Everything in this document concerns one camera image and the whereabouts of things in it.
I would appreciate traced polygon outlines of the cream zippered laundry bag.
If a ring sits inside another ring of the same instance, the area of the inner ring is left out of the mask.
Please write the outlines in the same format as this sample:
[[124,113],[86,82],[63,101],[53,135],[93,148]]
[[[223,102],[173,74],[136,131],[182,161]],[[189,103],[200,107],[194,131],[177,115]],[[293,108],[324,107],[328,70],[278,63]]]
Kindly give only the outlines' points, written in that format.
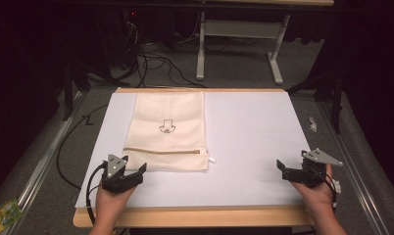
[[126,168],[200,171],[209,168],[202,92],[143,92],[136,96],[123,155]]

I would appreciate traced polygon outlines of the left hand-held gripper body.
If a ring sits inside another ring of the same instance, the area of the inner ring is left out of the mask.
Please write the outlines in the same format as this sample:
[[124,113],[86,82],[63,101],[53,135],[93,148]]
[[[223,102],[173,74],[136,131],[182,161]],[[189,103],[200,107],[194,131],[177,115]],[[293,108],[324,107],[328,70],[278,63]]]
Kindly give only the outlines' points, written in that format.
[[110,154],[106,164],[102,174],[102,188],[111,193],[123,193],[143,182],[143,176],[141,178],[129,178],[128,175],[124,174],[127,163],[125,164],[122,158]]

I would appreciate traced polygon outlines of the white table mat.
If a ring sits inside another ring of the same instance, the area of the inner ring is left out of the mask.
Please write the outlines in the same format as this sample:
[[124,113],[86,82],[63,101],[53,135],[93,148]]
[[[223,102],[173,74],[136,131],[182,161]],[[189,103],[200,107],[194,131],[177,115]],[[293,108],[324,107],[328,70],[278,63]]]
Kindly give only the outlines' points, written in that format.
[[297,168],[309,144],[288,94],[281,90],[207,90],[206,171],[147,170],[131,208],[289,206],[300,194],[278,162]]

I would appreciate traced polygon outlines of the black metal stand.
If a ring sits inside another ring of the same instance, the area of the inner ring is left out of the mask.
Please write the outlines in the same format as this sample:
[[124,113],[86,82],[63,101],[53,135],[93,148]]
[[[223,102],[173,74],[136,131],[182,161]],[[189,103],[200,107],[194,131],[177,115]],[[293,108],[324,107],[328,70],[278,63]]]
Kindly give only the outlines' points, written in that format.
[[342,81],[343,74],[335,71],[326,71],[322,74],[307,78],[305,81],[300,82],[288,89],[286,92],[289,95],[295,94],[298,91],[310,88],[316,88],[314,98],[316,101],[326,101],[330,99],[331,112],[330,123],[333,129],[339,133],[339,118],[341,108],[341,95],[342,95]]
[[91,10],[65,11],[61,23],[58,39],[66,61],[63,120],[68,120],[75,110],[74,86],[79,91],[89,91],[90,73],[111,83],[113,78],[97,15]]

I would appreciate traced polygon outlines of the metal floor rail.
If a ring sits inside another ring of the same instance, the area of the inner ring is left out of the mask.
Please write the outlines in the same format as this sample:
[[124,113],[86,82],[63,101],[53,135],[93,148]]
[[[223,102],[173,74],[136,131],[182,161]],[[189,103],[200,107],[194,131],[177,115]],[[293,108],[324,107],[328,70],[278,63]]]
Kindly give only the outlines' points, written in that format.
[[78,191],[64,182],[56,171],[59,144],[74,122],[74,115],[62,120],[62,109],[36,138],[27,154],[42,151],[39,162],[18,197],[22,217],[2,235],[58,235],[74,229],[74,204]]
[[354,164],[352,156],[350,155],[341,134],[335,130],[335,127],[331,122],[331,114],[327,105],[325,103],[318,102],[317,106],[322,115],[324,116],[325,123],[330,129],[337,148],[340,151],[343,166],[347,171],[349,180],[355,190],[356,196],[361,204],[362,209],[366,214],[366,217],[374,234],[390,235],[390,232],[388,231],[374,202],[373,196],[371,195],[368,187],[365,185],[363,178],[361,177],[356,165]]

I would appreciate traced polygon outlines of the wooden table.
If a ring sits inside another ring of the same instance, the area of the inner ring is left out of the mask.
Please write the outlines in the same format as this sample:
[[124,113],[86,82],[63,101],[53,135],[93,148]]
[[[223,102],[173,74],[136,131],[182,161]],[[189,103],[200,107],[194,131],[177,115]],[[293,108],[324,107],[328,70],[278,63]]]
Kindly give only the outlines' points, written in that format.
[[[280,90],[280,89],[230,89]],[[311,224],[303,205],[131,208],[126,206],[119,227],[237,227],[237,226],[302,226]]]

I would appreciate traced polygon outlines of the green yellow packet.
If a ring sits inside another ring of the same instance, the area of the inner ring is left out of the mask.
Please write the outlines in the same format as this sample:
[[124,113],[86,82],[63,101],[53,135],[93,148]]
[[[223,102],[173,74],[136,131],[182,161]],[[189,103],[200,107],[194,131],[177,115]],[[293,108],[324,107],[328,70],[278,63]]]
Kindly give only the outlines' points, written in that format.
[[18,200],[13,198],[0,206],[0,233],[23,216]]

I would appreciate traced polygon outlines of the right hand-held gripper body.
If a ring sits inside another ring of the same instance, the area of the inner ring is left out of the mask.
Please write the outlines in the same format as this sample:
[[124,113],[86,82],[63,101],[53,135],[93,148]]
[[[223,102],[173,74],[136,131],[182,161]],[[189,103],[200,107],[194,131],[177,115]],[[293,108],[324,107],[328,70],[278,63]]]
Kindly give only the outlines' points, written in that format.
[[293,172],[282,173],[282,179],[290,182],[297,182],[314,188],[324,183],[327,171],[327,165],[343,166],[343,163],[326,152],[315,149],[309,152],[309,158],[301,162],[301,168],[294,168]]

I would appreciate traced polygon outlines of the white desk frame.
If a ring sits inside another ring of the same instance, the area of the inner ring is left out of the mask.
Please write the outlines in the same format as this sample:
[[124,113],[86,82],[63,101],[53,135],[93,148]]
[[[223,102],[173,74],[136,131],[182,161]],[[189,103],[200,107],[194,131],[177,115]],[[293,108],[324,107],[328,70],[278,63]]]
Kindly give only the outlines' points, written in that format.
[[[201,0],[204,6],[210,3],[228,4],[254,4],[260,7],[331,7],[334,0]],[[271,74],[275,84],[281,85],[283,79],[277,63],[277,55],[283,37],[290,21],[291,14],[284,13],[277,22],[249,22],[244,20],[208,20],[206,12],[199,13],[199,50],[197,55],[196,79],[205,77],[205,39],[207,36],[224,36],[239,38],[273,39],[274,48],[267,52],[267,60],[271,67]]]

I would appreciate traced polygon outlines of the person's right hand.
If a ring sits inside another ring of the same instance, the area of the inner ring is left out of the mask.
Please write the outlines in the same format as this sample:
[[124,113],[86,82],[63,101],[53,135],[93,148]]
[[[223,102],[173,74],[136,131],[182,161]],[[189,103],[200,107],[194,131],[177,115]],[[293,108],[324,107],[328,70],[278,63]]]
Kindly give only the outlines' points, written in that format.
[[291,185],[301,194],[306,208],[311,215],[318,218],[325,215],[333,215],[332,192],[326,183],[314,188],[308,188],[304,184],[292,182]]

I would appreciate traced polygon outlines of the person's left hand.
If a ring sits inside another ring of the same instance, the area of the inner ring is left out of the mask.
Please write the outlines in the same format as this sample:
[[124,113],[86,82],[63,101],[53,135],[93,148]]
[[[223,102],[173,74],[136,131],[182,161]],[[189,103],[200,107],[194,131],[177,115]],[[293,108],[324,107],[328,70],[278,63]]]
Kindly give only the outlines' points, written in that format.
[[113,229],[134,190],[135,188],[131,188],[123,193],[114,194],[100,187],[96,195],[94,226]]

